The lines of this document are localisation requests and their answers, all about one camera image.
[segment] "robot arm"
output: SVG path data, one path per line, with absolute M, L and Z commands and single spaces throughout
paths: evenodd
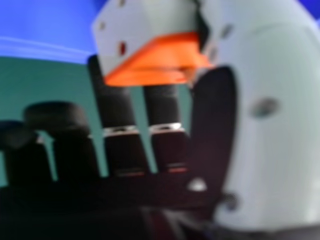
M 320 33 L 307 11 L 296 0 L 199 1 L 209 29 L 200 52 L 194 1 L 120 2 L 92 27 L 106 84 L 181 84 L 181 70 L 205 69 L 192 126 L 194 152 L 205 154 L 193 165 L 236 202 L 219 204 L 215 220 L 248 232 L 320 224 Z M 225 108 L 234 119 L 219 155 L 209 144 L 221 143 Z

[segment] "green surface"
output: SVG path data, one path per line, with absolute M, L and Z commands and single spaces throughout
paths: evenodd
M 154 156 L 149 141 L 145 103 L 141 87 L 131 89 L 135 116 L 141 131 L 150 167 L 156 171 Z M 189 129 L 191 99 L 185 86 L 179 87 L 179 103 L 183 125 Z M 84 65 L 51 61 L 0 58 L 0 120 L 21 120 L 23 109 L 33 103 L 43 101 L 72 101 L 81 105 L 91 126 L 102 176 L 108 175 L 101 124 L 89 75 Z M 43 135 L 49 152 L 50 166 L 57 179 L 51 149 L 51 139 Z M 7 184 L 3 159 L 0 156 L 0 186 Z

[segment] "robotic hand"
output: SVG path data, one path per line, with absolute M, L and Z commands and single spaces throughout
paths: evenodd
M 90 177 L 83 180 L 77 171 L 76 181 L 66 177 L 1 189 L 2 239 L 319 238 L 320 33 L 297 1 L 110 0 L 93 32 L 98 60 L 92 58 L 89 67 L 91 79 L 108 85 L 96 85 L 95 93 L 106 146 L 115 146 L 107 149 L 114 151 L 112 177 L 97 176 L 89 130 L 77 106 L 54 105 L 58 124 L 48 123 L 43 108 L 31 106 L 25 124 L 48 131 L 57 146 L 65 139 L 61 136 L 70 136 L 74 144 L 73 137 L 81 136 L 86 147 L 78 149 L 88 147 L 84 153 L 91 156 L 79 156 L 82 166 L 85 159 L 91 166 L 81 171 Z M 185 145 L 190 143 L 190 153 L 150 174 L 144 154 L 136 152 L 141 140 L 130 111 L 121 126 L 111 124 L 103 112 L 113 107 L 103 101 L 130 108 L 124 88 L 143 85 L 146 99 L 156 104 L 152 88 L 188 82 L 193 93 L 190 142 L 173 127 L 175 118 L 163 122 L 165 128 L 154 117 L 149 121 L 157 133 L 179 133 Z M 72 111 L 62 117 L 68 108 Z M 34 111 L 37 117 L 27 117 Z M 17 133 L 10 132 L 10 139 Z M 112 137 L 119 136 L 129 137 L 115 143 Z M 130 154 L 119 151 L 130 143 L 137 146 Z M 65 142 L 61 146 L 68 148 Z M 73 169 L 59 152 L 70 176 Z M 131 155 L 139 157 L 123 161 Z M 121 162 L 115 156 L 122 156 Z

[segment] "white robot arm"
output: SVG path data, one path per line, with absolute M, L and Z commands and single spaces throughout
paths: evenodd
M 192 64 L 182 62 L 168 46 L 162 48 L 168 50 L 162 55 L 164 61 L 147 61 L 151 58 L 143 56 L 159 46 L 154 40 L 197 32 L 194 0 L 110 0 L 92 27 L 106 83 L 183 83 L 186 79 L 181 81 L 179 73 L 185 68 L 229 68 L 236 84 L 237 113 L 223 192 L 235 196 L 237 208 L 219 204 L 215 221 L 246 232 L 319 225 L 320 32 L 316 21 L 296 0 L 199 3 L 209 29 L 202 54 L 213 70 L 199 56 Z M 194 42 L 188 43 L 194 54 Z M 155 75 L 164 80 L 137 79 Z

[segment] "orange plastic part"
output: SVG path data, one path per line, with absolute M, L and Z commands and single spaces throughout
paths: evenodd
M 152 40 L 104 76 L 104 81 L 118 87 L 185 84 L 190 77 L 186 73 L 210 67 L 208 59 L 199 52 L 198 35 L 180 33 Z

